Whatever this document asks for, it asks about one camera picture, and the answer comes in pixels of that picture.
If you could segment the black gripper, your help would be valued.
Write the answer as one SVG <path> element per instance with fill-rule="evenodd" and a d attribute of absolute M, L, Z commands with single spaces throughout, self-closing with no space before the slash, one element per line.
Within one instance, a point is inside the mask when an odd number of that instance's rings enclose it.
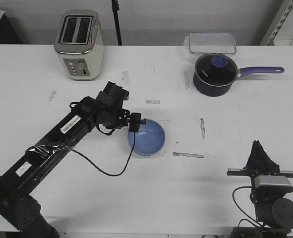
<path fill-rule="evenodd" d="M 129 127 L 130 132 L 138 132 L 141 124 L 146 124 L 147 119 L 141 119 L 141 113 L 131 113 L 129 110 L 120 110 L 116 129 L 125 126 Z"/>
<path fill-rule="evenodd" d="M 254 140 L 248 161 L 242 169 L 228 169 L 228 176 L 285 176 L 293 178 L 293 171 L 281 171 L 280 166 L 273 162 L 265 152 L 259 140 Z"/>

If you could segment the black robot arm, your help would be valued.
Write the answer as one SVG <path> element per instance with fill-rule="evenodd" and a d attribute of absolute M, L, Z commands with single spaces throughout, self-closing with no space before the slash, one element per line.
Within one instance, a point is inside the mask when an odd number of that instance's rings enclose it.
<path fill-rule="evenodd" d="M 0 175 L 0 215 L 25 238 L 57 238 L 58 232 L 41 215 L 41 205 L 30 195 L 74 146 L 94 128 L 110 136 L 125 126 L 136 133 L 147 120 L 122 105 L 129 92 L 108 82 L 98 96 L 70 103 L 70 113 Z"/>
<path fill-rule="evenodd" d="M 228 169 L 228 176 L 247 176 L 251 185 L 249 199 L 255 218 L 247 215 L 251 227 L 237 225 L 232 238 L 286 238 L 293 229 L 293 201 L 285 195 L 293 192 L 289 179 L 293 171 L 282 171 L 266 154 L 258 140 L 253 141 L 245 167 Z"/>

